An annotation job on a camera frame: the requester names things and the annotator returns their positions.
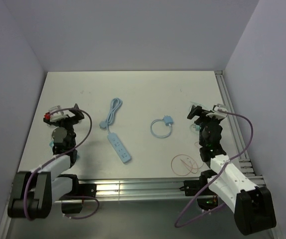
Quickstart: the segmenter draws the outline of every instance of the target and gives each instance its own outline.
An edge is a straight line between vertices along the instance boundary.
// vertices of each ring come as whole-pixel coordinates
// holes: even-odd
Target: gray floor
[[[55,205],[47,219],[11,221],[7,239],[272,239],[271,231],[243,236],[233,213],[224,208],[184,228],[173,224],[186,200],[103,202],[97,214],[85,220],[62,217]],[[186,219],[199,213],[195,206]]]

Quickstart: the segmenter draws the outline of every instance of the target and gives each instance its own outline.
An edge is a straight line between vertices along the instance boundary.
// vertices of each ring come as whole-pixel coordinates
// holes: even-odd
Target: blue cable
[[[121,107],[122,100],[120,98],[114,98],[111,100],[110,111],[105,121],[100,122],[100,128],[106,128],[108,133],[111,133],[109,126],[114,123],[115,113]]]
[[[166,135],[157,135],[153,132],[153,124],[156,122],[164,122],[165,125],[169,126],[169,133]],[[150,131],[151,134],[156,137],[156,138],[167,138],[172,134],[172,124],[173,124],[173,119],[171,116],[165,116],[163,119],[155,119],[153,120],[153,122],[151,123],[151,127],[150,127]]]

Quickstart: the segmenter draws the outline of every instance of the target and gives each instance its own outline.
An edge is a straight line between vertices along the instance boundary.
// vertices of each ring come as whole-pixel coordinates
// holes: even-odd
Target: power strip
[[[108,134],[108,140],[124,164],[131,160],[130,154],[125,149],[116,133]]]

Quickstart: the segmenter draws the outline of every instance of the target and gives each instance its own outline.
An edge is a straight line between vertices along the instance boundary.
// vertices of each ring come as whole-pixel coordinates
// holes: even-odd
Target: blue connector
[[[164,116],[163,121],[164,121],[166,126],[168,126],[169,124],[173,124],[174,123],[174,121],[173,121],[171,116]]]

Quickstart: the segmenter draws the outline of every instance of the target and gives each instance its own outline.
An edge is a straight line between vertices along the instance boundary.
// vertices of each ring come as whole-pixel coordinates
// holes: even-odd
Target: white table
[[[119,97],[123,105],[116,113],[111,132],[117,133],[132,156],[124,165],[107,139],[107,132],[99,128],[108,114],[110,101]],[[93,120],[92,132],[78,148],[80,158],[65,173],[77,174],[79,179],[143,179],[174,178],[170,166],[172,158],[187,154],[202,165],[198,148],[198,134],[190,130],[192,120],[186,117],[191,102],[207,108],[223,103],[214,72],[209,71],[151,71],[151,72],[49,72],[32,122],[19,171],[31,170],[52,157],[49,146],[54,128],[43,122],[49,108],[61,105],[73,107],[75,103],[87,111]],[[150,123],[164,115],[174,120],[170,137],[159,139],[150,133]],[[233,156],[237,153],[228,120],[223,127],[221,144]],[[87,133],[89,120],[75,125],[77,142]],[[168,128],[156,123],[155,132]],[[186,173],[178,160],[173,164],[177,173]]]

